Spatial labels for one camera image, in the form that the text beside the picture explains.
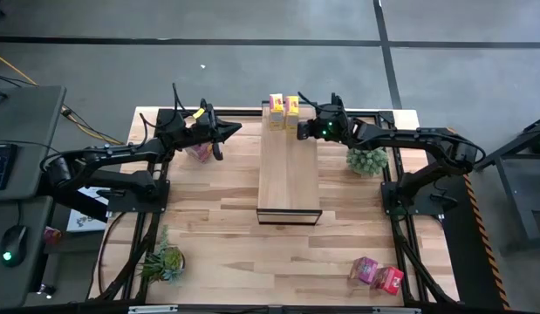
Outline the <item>black computer mouse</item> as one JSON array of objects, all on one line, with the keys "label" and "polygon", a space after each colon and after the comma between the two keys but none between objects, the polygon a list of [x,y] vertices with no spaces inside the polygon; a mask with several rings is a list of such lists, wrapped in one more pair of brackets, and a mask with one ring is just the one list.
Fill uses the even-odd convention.
[{"label": "black computer mouse", "polygon": [[6,267],[18,266],[26,256],[28,228],[15,225],[8,228],[0,242],[0,255]]}]

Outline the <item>grey desk with keyboard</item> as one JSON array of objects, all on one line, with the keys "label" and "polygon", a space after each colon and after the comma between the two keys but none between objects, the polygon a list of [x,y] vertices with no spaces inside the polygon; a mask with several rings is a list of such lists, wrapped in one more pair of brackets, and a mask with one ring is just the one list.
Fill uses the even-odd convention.
[{"label": "grey desk with keyboard", "polygon": [[40,162],[49,153],[66,89],[10,88],[0,96],[0,144],[17,145],[17,157],[0,201],[31,198],[38,190]]}]

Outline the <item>black mat with hazard stripe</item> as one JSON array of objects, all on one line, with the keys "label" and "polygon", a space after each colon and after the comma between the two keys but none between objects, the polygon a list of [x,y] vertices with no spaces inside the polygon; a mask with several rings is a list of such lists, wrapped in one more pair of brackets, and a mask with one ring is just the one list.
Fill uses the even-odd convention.
[{"label": "black mat with hazard stripe", "polygon": [[458,201],[442,227],[460,300],[469,307],[508,310],[501,269],[478,208],[470,177],[444,177],[436,186]]}]

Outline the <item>black backlit keyboard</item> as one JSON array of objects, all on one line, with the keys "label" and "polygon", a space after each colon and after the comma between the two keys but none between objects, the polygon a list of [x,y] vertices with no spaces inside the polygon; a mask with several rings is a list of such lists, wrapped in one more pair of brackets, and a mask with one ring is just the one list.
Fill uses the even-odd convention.
[{"label": "black backlit keyboard", "polygon": [[0,144],[0,190],[6,189],[16,157],[17,145]]}]

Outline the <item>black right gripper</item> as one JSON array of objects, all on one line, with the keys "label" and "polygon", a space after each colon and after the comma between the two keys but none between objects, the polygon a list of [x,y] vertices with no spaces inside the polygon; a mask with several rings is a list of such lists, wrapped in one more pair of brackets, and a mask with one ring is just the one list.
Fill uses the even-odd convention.
[{"label": "black right gripper", "polygon": [[352,121],[347,115],[341,97],[335,92],[329,103],[314,106],[316,118],[297,124],[297,139],[307,140],[313,136],[326,141],[348,142],[351,139]]}]

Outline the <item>yellow Corn Pops cereal box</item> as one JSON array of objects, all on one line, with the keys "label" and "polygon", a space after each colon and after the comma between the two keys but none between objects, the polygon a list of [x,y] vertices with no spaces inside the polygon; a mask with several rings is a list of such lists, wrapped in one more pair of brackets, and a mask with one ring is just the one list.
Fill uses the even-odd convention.
[{"label": "yellow Corn Pops cereal box", "polygon": [[284,129],[284,102],[282,93],[270,95],[270,129],[272,131]]},{"label": "yellow Corn Pops cereal box", "polygon": [[284,128],[287,133],[296,133],[299,121],[299,97],[286,96],[284,103]]}]

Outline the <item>white printed cardboard box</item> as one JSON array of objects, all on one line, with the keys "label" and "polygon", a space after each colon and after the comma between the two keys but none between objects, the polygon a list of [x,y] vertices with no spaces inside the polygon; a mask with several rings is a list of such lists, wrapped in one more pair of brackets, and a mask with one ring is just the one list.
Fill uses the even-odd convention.
[{"label": "white printed cardboard box", "polygon": [[[100,196],[99,191],[107,191],[107,188],[89,187],[81,188],[79,192],[83,195],[90,196],[96,201],[99,201],[105,205],[108,204],[107,198]],[[92,232],[92,231],[104,231],[106,229],[106,223],[91,218],[91,216],[83,215],[75,209],[72,209],[66,226],[67,232]]]}]

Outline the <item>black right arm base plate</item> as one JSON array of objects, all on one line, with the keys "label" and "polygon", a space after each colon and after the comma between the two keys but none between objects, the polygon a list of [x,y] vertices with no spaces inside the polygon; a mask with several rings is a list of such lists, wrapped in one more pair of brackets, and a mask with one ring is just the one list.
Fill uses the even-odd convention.
[{"label": "black right arm base plate", "polygon": [[397,190],[396,181],[384,181],[380,185],[382,204],[386,215],[440,215],[443,213],[440,201],[433,201],[432,194],[439,194],[431,184],[420,188],[412,197]]}]

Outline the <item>spiky green potted plant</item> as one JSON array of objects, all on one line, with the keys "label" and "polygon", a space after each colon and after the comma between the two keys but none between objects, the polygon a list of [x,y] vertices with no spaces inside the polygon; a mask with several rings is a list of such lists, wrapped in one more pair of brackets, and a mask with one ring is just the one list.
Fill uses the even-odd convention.
[{"label": "spiky green potted plant", "polygon": [[139,274],[149,283],[166,281],[176,283],[185,270],[185,256],[178,246],[169,244],[168,225],[161,229],[161,241],[158,248],[147,253],[139,265]]}]

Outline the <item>grey desk with mouse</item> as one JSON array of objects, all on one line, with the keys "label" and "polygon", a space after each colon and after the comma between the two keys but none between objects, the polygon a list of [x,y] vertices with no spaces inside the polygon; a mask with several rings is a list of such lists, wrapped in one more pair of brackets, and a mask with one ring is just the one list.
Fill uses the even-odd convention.
[{"label": "grey desk with mouse", "polygon": [[43,233],[51,209],[52,198],[48,196],[0,202],[0,242],[8,228],[18,223],[27,228],[26,255],[18,266],[5,266],[0,249],[0,310],[23,305],[37,283],[35,275],[43,255]]}]

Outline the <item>red Froot Loops cereal box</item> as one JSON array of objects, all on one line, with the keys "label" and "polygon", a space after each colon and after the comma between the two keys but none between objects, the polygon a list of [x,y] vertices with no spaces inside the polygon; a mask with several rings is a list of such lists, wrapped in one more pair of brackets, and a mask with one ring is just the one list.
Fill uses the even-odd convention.
[{"label": "red Froot Loops cereal box", "polygon": [[376,270],[371,287],[390,295],[397,295],[403,282],[404,272],[388,266]]}]

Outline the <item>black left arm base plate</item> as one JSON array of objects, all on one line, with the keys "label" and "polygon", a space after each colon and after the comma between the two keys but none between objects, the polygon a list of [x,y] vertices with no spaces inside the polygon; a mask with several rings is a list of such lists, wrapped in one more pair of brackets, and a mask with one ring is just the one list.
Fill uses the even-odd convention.
[{"label": "black left arm base plate", "polygon": [[167,209],[167,201],[170,190],[169,180],[157,180],[157,195],[138,195],[127,190],[122,196],[112,196],[109,198],[107,211],[120,213],[163,213]]}]

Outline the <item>small pink object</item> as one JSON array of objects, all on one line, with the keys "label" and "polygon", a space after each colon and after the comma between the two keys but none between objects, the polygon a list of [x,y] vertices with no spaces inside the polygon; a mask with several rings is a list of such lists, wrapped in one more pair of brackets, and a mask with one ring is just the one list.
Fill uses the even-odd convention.
[{"label": "small pink object", "polygon": [[56,245],[62,238],[63,233],[55,228],[46,226],[43,233],[43,240],[47,245]]}]

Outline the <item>black metal stand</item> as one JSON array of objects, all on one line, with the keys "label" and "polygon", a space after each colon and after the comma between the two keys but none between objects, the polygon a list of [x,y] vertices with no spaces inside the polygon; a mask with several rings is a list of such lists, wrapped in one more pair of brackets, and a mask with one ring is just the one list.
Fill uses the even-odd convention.
[{"label": "black metal stand", "polygon": [[520,237],[501,248],[508,256],[540,249],[540,119],[525,127],[513,140],[488,154],[475,165],[482,171],[496,166]]}]

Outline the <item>pink cereal box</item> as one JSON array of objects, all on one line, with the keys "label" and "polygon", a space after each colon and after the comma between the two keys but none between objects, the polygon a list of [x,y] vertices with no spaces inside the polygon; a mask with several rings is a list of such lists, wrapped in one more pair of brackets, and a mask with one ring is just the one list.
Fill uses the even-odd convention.
[{"label": "pink cereal box", "polygon": [[373,282],[378,265],[372,258],[366,256],[358,258],[352,264],[348,279],[370,284]]},{"label": "pink cereal box", "polygon": [[185,152],[200,163],[205,163],[213,154],[213,144],[203,143],[191,147],[186,147]]}]

